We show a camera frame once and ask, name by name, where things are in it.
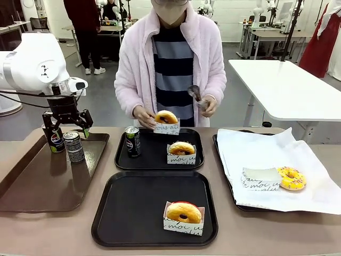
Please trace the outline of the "person's left hand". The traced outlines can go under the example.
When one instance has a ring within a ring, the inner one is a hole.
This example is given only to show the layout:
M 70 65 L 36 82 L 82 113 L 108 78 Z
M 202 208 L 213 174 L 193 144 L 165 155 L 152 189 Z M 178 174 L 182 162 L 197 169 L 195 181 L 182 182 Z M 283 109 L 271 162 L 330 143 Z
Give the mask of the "person's left hand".
M 214 115 L 214 113 L 216 112 L 216 108 L 217 108 L 217 101 L 214 97 L 210 96 L 210 95 L 206 95 L 203 97 L 203 101 L 208 104 L 208 107 L 205 111 L 201 112 L 201 115 L 207 118 L 210 118 L 211 116 Z

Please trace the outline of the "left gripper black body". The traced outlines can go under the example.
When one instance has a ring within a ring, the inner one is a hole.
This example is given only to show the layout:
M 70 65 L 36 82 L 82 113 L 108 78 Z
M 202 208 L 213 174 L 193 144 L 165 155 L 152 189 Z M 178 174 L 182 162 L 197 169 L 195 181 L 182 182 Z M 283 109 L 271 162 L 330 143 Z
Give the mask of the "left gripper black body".
M 47 102 L 53 118 L 60 124 L 78 124 L 80 117 L 77 109 L 77 98 L 74 95 L 48 98 Z

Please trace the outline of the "person's right hand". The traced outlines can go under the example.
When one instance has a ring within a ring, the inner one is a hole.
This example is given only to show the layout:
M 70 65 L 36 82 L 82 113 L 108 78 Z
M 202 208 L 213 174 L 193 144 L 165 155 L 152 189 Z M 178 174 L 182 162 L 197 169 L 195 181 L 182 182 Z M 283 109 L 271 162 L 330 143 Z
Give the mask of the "person's right hand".
M 156 127 L 155 114 L 152 111 L 146 110 L 141 105 L 138 105 L 133 110 L 133 117 L 138 120 L 143 127 L 154 130 Z

